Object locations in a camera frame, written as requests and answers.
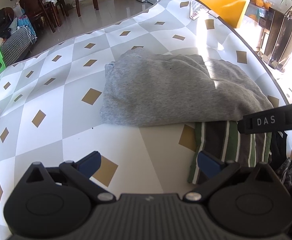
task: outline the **potted plant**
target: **potted plant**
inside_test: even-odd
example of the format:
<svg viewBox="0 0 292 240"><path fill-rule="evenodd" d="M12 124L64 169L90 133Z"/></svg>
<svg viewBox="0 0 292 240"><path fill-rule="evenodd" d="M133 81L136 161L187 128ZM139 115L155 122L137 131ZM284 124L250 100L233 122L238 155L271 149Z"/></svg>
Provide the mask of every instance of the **potted plant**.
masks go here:
<svg viewBox="0 0 292 240"><path fill-rule="evenodd" d="M272 68L284 72L292 53L292 5L285 13L270 7L265 25L259 56Z"/></svg>

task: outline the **tile floor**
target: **tile floor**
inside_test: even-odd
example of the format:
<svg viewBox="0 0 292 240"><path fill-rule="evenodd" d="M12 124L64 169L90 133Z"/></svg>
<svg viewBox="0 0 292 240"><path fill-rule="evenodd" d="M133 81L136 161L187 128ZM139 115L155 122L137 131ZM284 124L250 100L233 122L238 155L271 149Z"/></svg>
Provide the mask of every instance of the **tile floor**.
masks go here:
<svg viewBox="0 0 292 240"><path fill-rule="evenodd" d="M76 8L69 10L69 17L64 17L60 13L62 26L57 27L55 33L47 26L43 31L39 31L38 40L25 59L67 39L126 19L152 6L151 3L137 0L98 0L98 5L99 10L96 11L92 0L80 1L81 17L77 16Z"/></svg>

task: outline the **green striped fabric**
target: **green striped fabric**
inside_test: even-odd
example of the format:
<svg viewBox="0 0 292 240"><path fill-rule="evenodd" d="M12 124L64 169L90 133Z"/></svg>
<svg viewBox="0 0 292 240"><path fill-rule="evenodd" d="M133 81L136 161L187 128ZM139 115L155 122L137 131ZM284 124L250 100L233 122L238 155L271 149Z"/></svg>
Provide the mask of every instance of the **green striped fabric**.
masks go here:
<svg viewBox="0 0 292 240"><path fill-rule="evenodd" d="M268 162L271 133L240 134L235 121L197 122L195 127L197 149L190 166L188 182L200 181L197 155L205 150L221 161L233 160L244 167Z"/></svg>

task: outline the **yellow chair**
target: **yellow chair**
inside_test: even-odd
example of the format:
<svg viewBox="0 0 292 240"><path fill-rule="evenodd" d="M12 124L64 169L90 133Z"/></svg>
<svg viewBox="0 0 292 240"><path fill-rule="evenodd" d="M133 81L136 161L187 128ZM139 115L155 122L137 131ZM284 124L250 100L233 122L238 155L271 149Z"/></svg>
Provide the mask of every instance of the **yellow chair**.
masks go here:
<svg viewBox="0 0 292 240"><path fill-rule="evenodd" d="M199 0L233 28L239 28L250 0Z"/></svg>

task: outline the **plastic container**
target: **plastic container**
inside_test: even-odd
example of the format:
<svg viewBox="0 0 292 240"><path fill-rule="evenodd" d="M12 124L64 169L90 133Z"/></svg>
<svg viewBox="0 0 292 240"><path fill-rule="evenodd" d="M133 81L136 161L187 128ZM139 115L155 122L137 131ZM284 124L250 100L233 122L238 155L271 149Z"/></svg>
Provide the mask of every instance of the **plastic container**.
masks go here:
<svg viewBox="0 0 292 240"><path fill-rule="evenodd" d="M270 0L250 0L250 2L260 8L265 8L266 10L269 10L269 7L273 7L274 5L274 3Z"/></svg>

